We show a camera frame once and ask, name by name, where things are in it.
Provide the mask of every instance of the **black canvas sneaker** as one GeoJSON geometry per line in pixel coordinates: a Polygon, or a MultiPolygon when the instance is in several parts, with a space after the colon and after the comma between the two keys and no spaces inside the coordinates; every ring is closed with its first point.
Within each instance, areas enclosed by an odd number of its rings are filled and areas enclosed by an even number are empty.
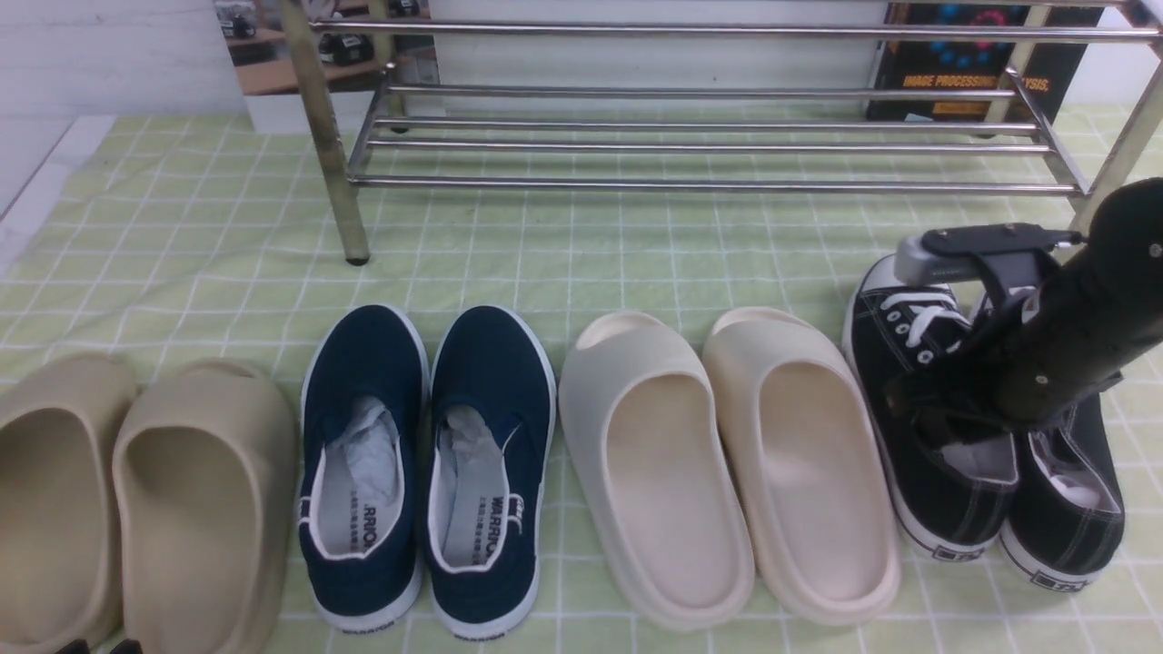
{"type": "Polygon", "coordinates": [[[894,417],[884,388],[955,351],[969,333],[947,285],[906,286],[896,257],[877,262],[848,307],[843,350],[864,390],[897,517],[920,549],[939,561],[977,559],[993,542],[1018,488],[1009,434],[934,449],[915,413],[894,417]]]}
{"type": "Polygon", "coordinates": [[[1098,396],[1071,407],[1061,427],[1018,438],[1018,463],[1021,485],[1001,527],[1003,549],[1042,588],[1086,588],[1111,562],[1126,524],[1098,396]]]}

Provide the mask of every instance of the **shoe insole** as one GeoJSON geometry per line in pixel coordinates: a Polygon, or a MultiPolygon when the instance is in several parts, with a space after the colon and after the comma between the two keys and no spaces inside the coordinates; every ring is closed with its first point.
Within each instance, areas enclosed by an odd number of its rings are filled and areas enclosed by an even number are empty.
{"type": "Polygon", "coordinates": [[[442,482],[451,492],[441,553],[452,568],[483,566],[505,535],[508,488],[505,460],[481,425],[475,433],[441,433],[442,482]]]}
{"type": "Polygon", "coordinates": [[[779,531],[771,540],[783,540],[804,583],[833,602],[880,585],[893,528],[876,502],[883,472],[858,401],[834,372],[809,363],[777,368],[759,394],[764,477],[779,531]]]}
{"type": "Polygon", "coordinates": [[[67,412],[37,411],[0,431],[0,642],[56,637],[92,598],[108,529],[95,465],[67,412]]]}
{"type": "Polygon", "coordinates": [[[713,429],[702,384],[668,375],[622,397],[606,445],[615,521],[635,562],[670,602],[691,609],[725,602],[741,564],[713,429]]]}
{"type": "Polygon", "coordinates": [[[947,445],[941,448],[941,456],[955,470],[972,479],[1003,484],[1018,479],[1013,442],[1007,438],[947,445]]]}
{"type": "Polygon", "coordinates": [[[257,518],[247,472],[227,445],[190,428],[144,432],[126,457],[127,635],[145,652],[217,652],[248,614],[257,518]]]}
{"type": "Polygon", "coordinates": [[[1083,510],[1120,511],[1111,489],[1061,434],[1030,432],[1028,438],[1039,471],[1066,502],[1083,510]]]}
{"type": "Polygon", "coordinates": [[[327,556],[366,554],[387,538],[404,505],[399,438],[390,427],[391,415],[356,421],[362,424],[327,447],[314,513],[327,556]]]}

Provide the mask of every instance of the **navy blue sneaker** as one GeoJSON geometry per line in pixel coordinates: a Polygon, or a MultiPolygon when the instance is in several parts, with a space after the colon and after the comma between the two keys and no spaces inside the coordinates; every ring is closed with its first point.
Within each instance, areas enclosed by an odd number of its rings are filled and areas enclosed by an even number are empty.
{"type": "Polygon", "coordinates": [[[533,609],[556,415],[554,369],[529,326],[470,308],[433,370],[426,549],[440,621],[464,640],[508,633],[533,609]]]}
{"type": "Polygon", "coordinates": [[[428,355],[398,310],[343,317],[302,385],[299,543],[320,614],[347,633],[390,627],[420,593],[416,432],[428,355]]]}

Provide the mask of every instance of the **shoe rack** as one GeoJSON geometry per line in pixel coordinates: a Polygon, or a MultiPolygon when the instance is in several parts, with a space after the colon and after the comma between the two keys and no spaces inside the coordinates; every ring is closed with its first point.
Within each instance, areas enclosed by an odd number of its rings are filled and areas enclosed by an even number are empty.
{"type": "MultiPolygon", "coordinates": [[[[948,3],[989,3],[989,0],[957,0],[948,3]]],[[[333,19],[329,6],[334,0],[280,0],[284,29],[294,63],[295,77],[323,178],[327,184],[335,221],[340,229],[347,261],[363,265],[370,257],[359,207],[358,187],[400,189],[471,189],[528,191],[607,191],[607,192],[714,192],[714,193],[891,193],[937,196],[1011,196],[1066,198],[1075,209],[1071,229],[1085,232],[1094,209],[1126,180],[1135,162],[1163,119],[1163,63],[1155,69],[1143,94],[1130,112],[1126,126],[1115,140],[1094,179],[1086,179],[1063,147],[1054,127],[1026,88],[1022,72],[1036,43],[1139,43],[1149,47],[1163,59],[1163,17],[1142,0],[1054,0],[1034,2],[1022,26],[823,26],[823,24],[666,24],[614,22],[512,22],[512,21],[431,21],[423,19],[386,19],[359,16],[333,19]],[[1046,27],[1050,7],[1112,7],[1127,17],[1130,27],[1046,27]],[[1014,43],[1005,73],[992,90],[877,90],[877,88],[626,88],[569,86],[485,86],[406,84],[398,79],[395,64],[387,57],[381,77],[359,135],[350,155],[340,138],[335,111],[327,90],[327,78],[316,54],[319,35],[326,33],[383,35],[472,35],[472,36],[550,36],[571,37],[708,37],[708,38],[833,38],[865,41],[920,42],[1004,42],[1014,43]],[[533,120],[501,118],[428,118],[408,116],[404,97],[487,97],[487,98],[558,98],[558,99],[693,99],[714,100],[923,100],[954,102],[990,102],[984,122],[866,122],[866,121],[599,121],[533,120]],[[1029,109],[1032,120],[1025,123],[1004,122],[1015,105],[1029,109]],[[416,128],[452,130],[556,130],[586,131],[687,131],[692,141],[664,143],[620,143],[611,141],[505,141],[408,136],[416,128]],[[846,133],[868,135],[868,142],[793,142],[752,144],[701,140],[704,133],[846,133]],[[885,143],[882,135],[968,134],[978,136],[1009,135],[1015,143],[894,142],[885,143]],[[1015,156],[1041,157],[1053,175],[1053,184],[963,183],[920,180],[756,180],[756,179],[598,179],[545,177],[450,177],[372,175],[368,158],[374,149],[428,151],[487,151],[570,154],[747,154],[747,155],[939,155],[947,157],[1015,156]]],[[[383,40],[391,43],[390,38],[383,40]]]]}

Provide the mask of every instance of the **cream slide sandal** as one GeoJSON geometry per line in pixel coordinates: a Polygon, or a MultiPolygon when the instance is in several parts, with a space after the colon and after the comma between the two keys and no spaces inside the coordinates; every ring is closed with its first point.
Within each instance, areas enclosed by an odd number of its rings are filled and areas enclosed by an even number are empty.
{"type": "Polygon", "coordinates": [[[142,394],[113,454],[127,638],[164,654],[263,649],[297,452],[286,400],[245,364],[195,362],[142,394]]]}
{"type": "Polygon", "coordinates": [[[562,369],[562,427],[611,573],[663,627],[732,619],[755,562],[691,346],[644,313],[605,315],[562,369]]]}
{"type": "Polygon", "coordinates": [[[101,642],[121,618],[113,442],[137,385],[104,354],[33,372],[0,397],[0,652],[101,642]]]}
{"type": "Polygon", "coordinates": [[[807,322],[736,308],[702,348],[759,574],[790,611],[863,623],[900,587],[897,529],[848,364],[807,322]]]}

